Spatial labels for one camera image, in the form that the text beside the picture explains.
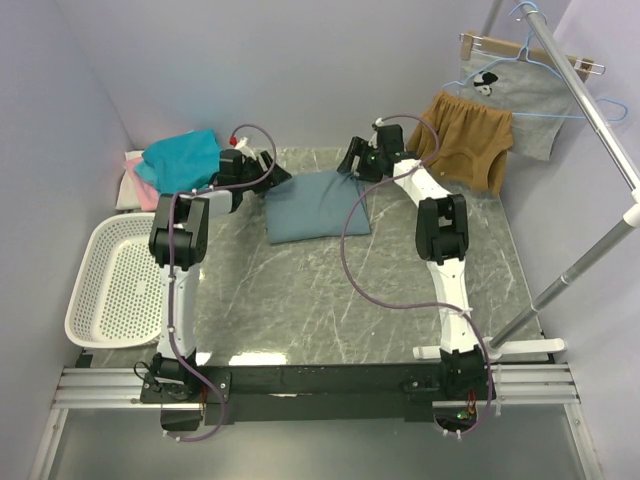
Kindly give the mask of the grey-blue t shirt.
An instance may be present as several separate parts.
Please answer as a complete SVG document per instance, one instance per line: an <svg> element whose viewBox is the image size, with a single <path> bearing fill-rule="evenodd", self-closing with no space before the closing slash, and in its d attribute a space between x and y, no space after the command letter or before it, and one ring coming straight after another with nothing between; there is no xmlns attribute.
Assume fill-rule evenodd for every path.
<svg viewBox="0 0 640 480"><path fill-rule="evenodd" d="M296 175L265 195L271 244L371 233L362 185L335 171Z"/></svg>

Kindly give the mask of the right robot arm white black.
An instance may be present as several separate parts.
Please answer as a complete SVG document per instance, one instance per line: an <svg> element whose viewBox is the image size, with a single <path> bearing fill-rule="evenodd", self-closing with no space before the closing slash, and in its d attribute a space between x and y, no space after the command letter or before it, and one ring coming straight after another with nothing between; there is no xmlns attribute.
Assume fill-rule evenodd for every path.
<svg viewBox="0 0 640 480"><path fill-rule="evenodd" d="M426 308L439 311L440 344L431 352L418 350L422 360L436 360L437 380L418 381L416 389L438 390L452 399L471 398L487 386L487 360L482 335L471 322L471 308L465 280L465 260L469 248L466 200L441 186L404 143L403 129L387 118L376 120L373 135L365 140L354 137L338 167L340 173L355 172L372 184L355 205L363 204L367 194L387 183L394 183L417 208L415 245L426 262L435 287L436 300Z"/></svg>

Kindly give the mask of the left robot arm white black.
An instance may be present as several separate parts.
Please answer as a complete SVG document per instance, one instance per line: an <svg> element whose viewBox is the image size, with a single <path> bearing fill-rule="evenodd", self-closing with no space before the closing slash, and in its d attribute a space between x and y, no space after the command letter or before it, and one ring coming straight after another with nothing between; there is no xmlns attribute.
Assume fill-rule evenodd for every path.
<svg viewBox="0 0 640 480"><path fill-rule="evenodd" d="M160 268L162 327L150 375L176 401L193 399L200 388L193 322L209 221L235 212L245 193L264 195L290 179L269 152L235 147L221 152L219 169L204 188L160 196L149 251Z"/></svg>

